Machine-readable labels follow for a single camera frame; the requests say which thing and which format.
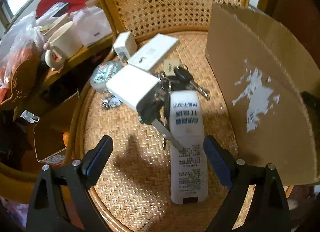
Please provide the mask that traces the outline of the white power adapter large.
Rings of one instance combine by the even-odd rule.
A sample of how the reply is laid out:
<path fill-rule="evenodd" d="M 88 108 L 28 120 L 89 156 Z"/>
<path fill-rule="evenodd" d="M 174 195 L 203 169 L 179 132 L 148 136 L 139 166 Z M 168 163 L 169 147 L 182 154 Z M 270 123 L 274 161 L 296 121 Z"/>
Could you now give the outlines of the white power adapter large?
<path fill-rule="evenodd" d="M 160 121 L 162 101 L 155 101 L 159 78 L 135 66 L 126 65 L 107 83 L 107 90 L 130 109 L 135 111 L 145 124 L 163 126 Z"/>

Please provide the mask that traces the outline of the white tissue box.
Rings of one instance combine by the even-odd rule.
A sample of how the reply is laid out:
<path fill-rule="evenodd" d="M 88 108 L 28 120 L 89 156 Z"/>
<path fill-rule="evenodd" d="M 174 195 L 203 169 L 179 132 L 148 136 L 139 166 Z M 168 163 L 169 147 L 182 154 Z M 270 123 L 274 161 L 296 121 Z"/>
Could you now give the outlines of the white tissue box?
<path fill-rule="evenodd" d="M 72 16 L 77 35 L 83 46 L 89 47 L 112 33 L 104 11 L 97 7 L 85 7 Z"/>

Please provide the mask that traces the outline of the cream ceramic mug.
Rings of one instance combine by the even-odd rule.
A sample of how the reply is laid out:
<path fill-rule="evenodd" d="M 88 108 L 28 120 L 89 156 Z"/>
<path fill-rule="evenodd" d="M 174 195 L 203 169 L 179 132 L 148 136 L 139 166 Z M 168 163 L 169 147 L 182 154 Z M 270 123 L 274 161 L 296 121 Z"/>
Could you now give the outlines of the cream ceramic mug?
<path fill-rule="evenodd" d="M 75 23 L 69 21 L 57 29 L 48 42 L 44 43 L 44 58 L 52 71 L 58 71 L 74 56 L 83 44 L 76 32 Z"/>

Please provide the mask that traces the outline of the white remote control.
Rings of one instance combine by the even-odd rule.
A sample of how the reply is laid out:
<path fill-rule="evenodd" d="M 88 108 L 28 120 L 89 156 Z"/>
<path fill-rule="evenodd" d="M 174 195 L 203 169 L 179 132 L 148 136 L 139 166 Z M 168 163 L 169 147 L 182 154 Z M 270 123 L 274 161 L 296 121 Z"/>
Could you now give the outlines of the white remote control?
<path fill-rule="evenodd" d="M 175 204 L 199 203 L 208 196 L 207 157 L 203 149 L 203 112 L 197 92 L 170 95 L 169 128 L 182 149 L 170 147 L 171 200 Z"/>

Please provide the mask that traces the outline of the bunch of keys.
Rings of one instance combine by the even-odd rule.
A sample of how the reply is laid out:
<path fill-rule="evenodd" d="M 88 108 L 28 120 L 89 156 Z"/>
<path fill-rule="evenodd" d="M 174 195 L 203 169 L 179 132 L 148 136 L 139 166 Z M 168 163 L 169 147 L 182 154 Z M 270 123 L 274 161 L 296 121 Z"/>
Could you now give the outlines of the bunch of keys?
<path fill-rule="evenodd" d="M 162 101 L 163 105 L 160 109 L 160 121 L 163 126 L 155 127 L 159 131 L 164 139 L 169 140 L 178 151 L 183 151 L 184 147 L 174 137 L 170 129 L 170 121 L 173 119 L 170 114 L 173 111 L 171 95 L 174 92 L 186 90 L 194 90 L 199 92 L 205 99 L 210 100 L 210 92 L 200 86 L 198 86 L 193 75 L 189 72 L 187 66 L 175 66 L 173 69 L 173 75 L 167 76 L 164 71 L 160 72 L 156 77 L 160 80 L 160 87 L 155 91 L 155 101 Z"/>

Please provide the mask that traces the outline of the cardboard box of oranges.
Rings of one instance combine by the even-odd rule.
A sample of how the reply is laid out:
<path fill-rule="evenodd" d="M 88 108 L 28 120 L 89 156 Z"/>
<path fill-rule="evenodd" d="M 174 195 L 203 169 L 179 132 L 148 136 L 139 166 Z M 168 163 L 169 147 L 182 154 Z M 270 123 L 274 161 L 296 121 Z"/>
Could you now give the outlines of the cardboard box of oranges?
<path fill-rule="evenodd" d="M 67 146 L 63 134 L 69 131 L 79 94 L 74 94 L 46 113 L 34 125 L 36 160 L 42 164 L 60 165 L 65 160 Z"/>

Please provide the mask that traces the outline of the white flat rectangular device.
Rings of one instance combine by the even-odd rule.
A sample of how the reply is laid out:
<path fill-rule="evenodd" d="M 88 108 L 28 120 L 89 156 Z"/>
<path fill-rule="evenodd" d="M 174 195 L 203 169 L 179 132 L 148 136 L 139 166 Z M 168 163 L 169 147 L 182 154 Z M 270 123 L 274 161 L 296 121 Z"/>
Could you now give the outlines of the white flat rectangular device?
<path fill-rule="evenodd" d="M 144 44 L 127 63 L 143 71 L 151 72 L 179 42 L 176 37 L 159 33 Z"/>

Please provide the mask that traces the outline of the brown cardboard box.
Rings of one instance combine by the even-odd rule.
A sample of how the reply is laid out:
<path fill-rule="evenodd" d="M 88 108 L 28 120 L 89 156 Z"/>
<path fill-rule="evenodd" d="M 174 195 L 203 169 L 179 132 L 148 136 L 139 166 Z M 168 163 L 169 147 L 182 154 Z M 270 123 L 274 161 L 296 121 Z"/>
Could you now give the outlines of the brown cardboard box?
<path fill-rule="evenodd" d="M 239 157 L 276 166 L 283 185 L 319 181 L 319 68 L 272 17 L 212 6 L 205 52 L 227 105 Z"/>

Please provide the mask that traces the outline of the clear plastic bag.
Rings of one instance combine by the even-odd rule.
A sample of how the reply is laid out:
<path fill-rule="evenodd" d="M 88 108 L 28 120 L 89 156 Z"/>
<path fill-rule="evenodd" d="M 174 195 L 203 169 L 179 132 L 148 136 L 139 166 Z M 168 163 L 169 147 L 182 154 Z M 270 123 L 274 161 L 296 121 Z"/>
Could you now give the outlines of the clear plastic bag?
<path fill-rule="evenodd" d="M 44 36 L 36 20 L 36 12 L 30 12 L 16 22 L 1 39 L 1 89 L 9 87 L 10 75 L 30 52 L 42 51 Z"/>

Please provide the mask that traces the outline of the small white plug adapter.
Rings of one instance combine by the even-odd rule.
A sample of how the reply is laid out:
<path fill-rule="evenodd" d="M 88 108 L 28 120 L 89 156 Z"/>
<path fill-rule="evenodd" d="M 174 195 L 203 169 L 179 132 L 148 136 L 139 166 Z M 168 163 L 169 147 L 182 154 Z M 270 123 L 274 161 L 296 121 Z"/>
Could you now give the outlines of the small white plug adapter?
<path fill-rule="evenodd" d="M 113 43 L 113 49 L 120 59 L 130 59 L 137 51 L 137 43 L 132 32 L 120 33 Z"/>

